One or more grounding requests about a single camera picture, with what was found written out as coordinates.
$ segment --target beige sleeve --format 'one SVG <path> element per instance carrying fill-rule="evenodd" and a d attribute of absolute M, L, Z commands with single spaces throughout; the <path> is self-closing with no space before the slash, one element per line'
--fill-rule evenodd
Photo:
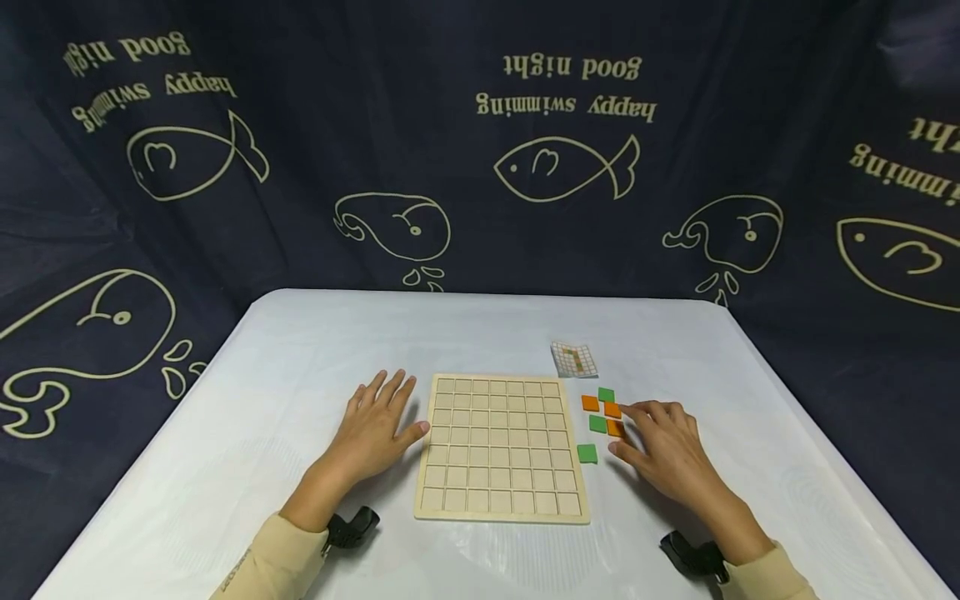
<path fill-rule="evenodd" d="M 720 586 L 724 600 L 817 600 L 813 588 L 790 563 L 783 547 L 752 563 L 733 566 L 724 562 L 730 581 Z"/>
<path fill-rule="evenodd" d="M 210 600 L 300 600 L 324 566 L 327 536 L 271 516 Z"/>

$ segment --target table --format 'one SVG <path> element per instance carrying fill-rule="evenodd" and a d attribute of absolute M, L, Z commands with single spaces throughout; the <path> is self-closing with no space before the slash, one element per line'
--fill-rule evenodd
<path fill-rule="evenodd" d="M 345 501 L 382 522 L 336 551 L 307 597 L 710 598 L 658 549 L 682 509 L 591 433 L 580 394 L 679 400 L 717 469 L 822 598 L 954 598 L 777 379 L 730 313 L 696 300 L 281 290 L 255 302 L 35 598 L 206 598 L 319 456 L 359 382 L 404 368 L 426 412 L 434 372 L 555 374 L 550 342 L 588 344 L 566 380 L 592 513 L 585 526 L 417 521 L 419 447 Z"/>

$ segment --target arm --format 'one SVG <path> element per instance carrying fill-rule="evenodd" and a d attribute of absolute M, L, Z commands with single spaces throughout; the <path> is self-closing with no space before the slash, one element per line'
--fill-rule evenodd
<path fill-rule="evenodd" d="M 343 497 L 399 460 L 429 430 L 429 424 L 420 421 L 396 432 L 417 383 L 410 377 L 401 387 L 404 375 L 400 370 L 383 385 L 387 372 L 381 371 L 369 386 L 357 388 L 330 447 L 306 471 L 280 512 L 263 524 L 211 600 L 303 597 L 324 565 L 326 524 Z"/>
<path fill-rule="evenodd" d="M 610 451 L 706 524 L 730 574 L 720 587 L 726 600 L 816 600 L 783 549 L 713 468 L 697 420 L 683 406 L 651 401 L 620 408 L 636 423 L 646 451 L 625 441 L 610 444 Z"/>

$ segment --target orange tile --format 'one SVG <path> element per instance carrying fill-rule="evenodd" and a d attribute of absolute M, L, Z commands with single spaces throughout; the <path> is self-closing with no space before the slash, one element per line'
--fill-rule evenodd
<path fill-rule="evenodd" d="M 617 405 L 615 402 L 604 402 L 603 414 L 608 417 L 613 417 L 614 419 L 620 419 L 623 416 L 620 414 L 619 405 Z"/>
<path fill-rule="evenodd" d="M 590 411 L 591 413 L 600 412 L 600 401 L 597 399 L 597 396 L 581 396 L 584 402 L 584 410 Z"/>
<path fill-rule="evenodd" d="M 626 438 L 627 430 L 623 427 L 623 421 L 607 419 L 607 434 L 615 438 Z"/>

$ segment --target fabric backdrop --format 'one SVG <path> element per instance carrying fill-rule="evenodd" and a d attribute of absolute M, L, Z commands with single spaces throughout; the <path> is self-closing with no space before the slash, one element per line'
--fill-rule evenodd
<path fill-rule="evenodd" d="M 956 2 L 0 14 L 4 597 L 281 287 L 725 303 L 960 593 Z"/>

